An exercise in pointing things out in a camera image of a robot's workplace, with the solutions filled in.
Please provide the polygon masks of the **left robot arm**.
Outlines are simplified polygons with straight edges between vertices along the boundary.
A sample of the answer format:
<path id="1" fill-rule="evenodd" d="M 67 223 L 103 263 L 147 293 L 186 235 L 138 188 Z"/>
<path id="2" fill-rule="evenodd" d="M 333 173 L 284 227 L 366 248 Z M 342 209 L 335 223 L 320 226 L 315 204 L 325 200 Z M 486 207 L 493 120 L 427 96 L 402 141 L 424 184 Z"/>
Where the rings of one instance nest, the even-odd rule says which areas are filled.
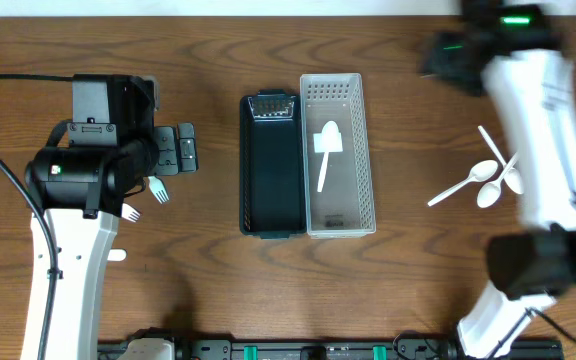
<path id="1" fill-rule="evenodd" d="M 25 170 L 33 274 L 22 356 L 94 359 L 108 255 L 125 198 L 154 176 L 198 170 L 194 127 L 157 126 L 153 76 L 77 74 L 73 117 Z"/>

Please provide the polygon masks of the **white spoon pile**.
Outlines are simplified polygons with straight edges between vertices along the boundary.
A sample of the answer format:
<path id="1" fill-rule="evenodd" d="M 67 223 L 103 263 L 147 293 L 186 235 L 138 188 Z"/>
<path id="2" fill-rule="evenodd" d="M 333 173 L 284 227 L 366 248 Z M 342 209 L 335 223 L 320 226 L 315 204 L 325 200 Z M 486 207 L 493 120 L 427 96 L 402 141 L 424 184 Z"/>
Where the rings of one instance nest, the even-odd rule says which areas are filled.
<path id="1" fill-rule="evenodd" d="M 317 191 L 321 193 L 324 188 L 327 175 L 328 161 L 331 153 L 343 151 L 342 136 L 335 121 L 328 121 L 322 131 L 315 136 L 315 152 L 323 153 L 320 167 Z"/>

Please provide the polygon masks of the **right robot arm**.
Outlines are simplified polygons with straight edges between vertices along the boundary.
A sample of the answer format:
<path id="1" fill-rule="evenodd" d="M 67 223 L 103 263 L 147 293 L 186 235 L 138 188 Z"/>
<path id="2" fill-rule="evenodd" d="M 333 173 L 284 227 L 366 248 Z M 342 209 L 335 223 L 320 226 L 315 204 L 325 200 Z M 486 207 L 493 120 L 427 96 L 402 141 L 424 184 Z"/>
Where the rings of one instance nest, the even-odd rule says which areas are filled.
<path id="1" fill-rule="evenodd" d="M 489 241 L 487 285 L 445 354 L 499 359 L 576 286 L 574 64 L 538 3 L 460 8 L 462 29 L 434 36 L 422 71 L 492 100 L 522 178 L 522 231 Z"/>

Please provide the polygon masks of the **white fork basket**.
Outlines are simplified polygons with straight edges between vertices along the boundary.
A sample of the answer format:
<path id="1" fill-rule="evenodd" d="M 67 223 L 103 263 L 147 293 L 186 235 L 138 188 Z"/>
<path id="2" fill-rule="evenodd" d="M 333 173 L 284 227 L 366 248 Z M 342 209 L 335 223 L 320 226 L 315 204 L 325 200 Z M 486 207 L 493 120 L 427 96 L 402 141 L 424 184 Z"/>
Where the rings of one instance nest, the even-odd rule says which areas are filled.
<path id="1" fill-rule="evenodd" d="M 162 180 L 156 176 L 149 176 L 148 186 L 149 190 L 160 204 L 164 204 L 169 201 L 169 195 Z"/>

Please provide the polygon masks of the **white spoon bowl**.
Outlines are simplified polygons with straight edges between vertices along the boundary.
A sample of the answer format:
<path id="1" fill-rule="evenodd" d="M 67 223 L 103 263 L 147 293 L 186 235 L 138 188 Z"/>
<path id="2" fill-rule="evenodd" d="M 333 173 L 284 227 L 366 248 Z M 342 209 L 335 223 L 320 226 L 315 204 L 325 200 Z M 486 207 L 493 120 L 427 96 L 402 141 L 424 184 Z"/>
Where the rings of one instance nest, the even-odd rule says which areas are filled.
<path id="1" fill-rule="evenodd" d="M 509 162 L 504 166 L 499 176 L 490 182 L 487 182 L 479 190 L 477 195 L 477 206 L 479 208 L 488 208 L 492 206 L 501 196 L 501 185 L 507 173 L 514 167 L 518 160 L 519 154 L 515 153 Z"/>

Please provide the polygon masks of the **clear plastic mesh basket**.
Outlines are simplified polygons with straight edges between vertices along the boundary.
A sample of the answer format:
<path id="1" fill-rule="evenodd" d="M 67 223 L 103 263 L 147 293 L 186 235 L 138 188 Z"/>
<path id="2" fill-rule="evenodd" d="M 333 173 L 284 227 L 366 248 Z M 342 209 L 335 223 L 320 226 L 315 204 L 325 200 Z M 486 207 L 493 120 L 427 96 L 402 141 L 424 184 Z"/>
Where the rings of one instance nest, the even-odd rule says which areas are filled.
<path id="1" fill-rule="evenodd" d="M 307 233 L 312 238 L 360 238 L 376 231 L 375 200 L 362 77 L 358 73 L 300 78 Z M 323 153 L 313 135 L 335 121 L 343 151 L 331 153 L 323 191 L 317 183 Z"/>

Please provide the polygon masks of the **white spoon with upper handle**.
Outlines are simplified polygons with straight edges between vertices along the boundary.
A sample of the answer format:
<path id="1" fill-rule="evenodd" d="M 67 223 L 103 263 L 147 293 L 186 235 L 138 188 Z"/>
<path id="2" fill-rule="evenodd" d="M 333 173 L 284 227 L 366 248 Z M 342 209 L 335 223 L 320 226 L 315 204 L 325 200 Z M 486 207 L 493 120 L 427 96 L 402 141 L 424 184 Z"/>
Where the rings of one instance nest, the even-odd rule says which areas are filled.
<path id="1" fill-rule="evenodd" d="M 495 155 L 497 160 L 501 163 L 501 165 L 503 167 L 505 167 L 507 165 L 507 162 L 504 159 L 503 155 L 501 154 L 499 148 L 497 147 L 497 145 L 493 141 L 493 139 L 488 134 L 488 132 L 485 130 L 485 128 L 482 125 L 478 126 L 478 131 L 480 132 L 482 138 L 484 139 L 484 141 L 486 142 L 486 144 L 488 145 L 490 150 L 493 152 L 493 154 Z M 521 179 L 519 171 L 516 168 L 512 167 L 508 171 L 508 173 L 506 174 L 506 176 L 504 178 L 504 181 L 514 193 L 516 193 L 518 195 L 521 195 L 524 193 L 522 179 Z"/>

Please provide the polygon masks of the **white spoon pointing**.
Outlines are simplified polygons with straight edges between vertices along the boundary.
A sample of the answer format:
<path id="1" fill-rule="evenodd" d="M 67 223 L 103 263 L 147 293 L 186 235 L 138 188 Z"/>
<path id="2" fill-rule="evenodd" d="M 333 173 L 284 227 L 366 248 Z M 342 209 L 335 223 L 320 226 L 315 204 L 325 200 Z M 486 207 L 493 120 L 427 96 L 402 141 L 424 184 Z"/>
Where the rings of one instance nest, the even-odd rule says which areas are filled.
<path id="1" fill-rule="evenodd" d="M 432 207 L 436 205 L 437 203 L 453 195 L 458 190 L 462 189 L 467 184 L 473 182 L 480 183 L 488 180 L 496 173 L 498 167 L 499 164 L 494 160 L 484 160 L 478 162 L 470 169 L 468 176 L 464 180 L 453 185 L 452 187 L 448 188 L 447 190 L 443 191 L 442 193 L 432 198 L 430 201 L 427 202 L 427 206 Z"/>

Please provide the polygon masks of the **black plastic mesh basket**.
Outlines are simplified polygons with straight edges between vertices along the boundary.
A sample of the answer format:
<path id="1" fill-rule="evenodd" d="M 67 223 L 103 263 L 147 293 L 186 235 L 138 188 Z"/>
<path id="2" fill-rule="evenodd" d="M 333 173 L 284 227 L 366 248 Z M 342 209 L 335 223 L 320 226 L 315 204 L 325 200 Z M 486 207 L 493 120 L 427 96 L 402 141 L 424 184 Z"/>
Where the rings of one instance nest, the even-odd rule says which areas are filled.
<path id="1" fill-rule="evenodd" d="M 242 234 L 287 239 L 306 230 L 300 99 L 282 89 L 242 97 Z"/>

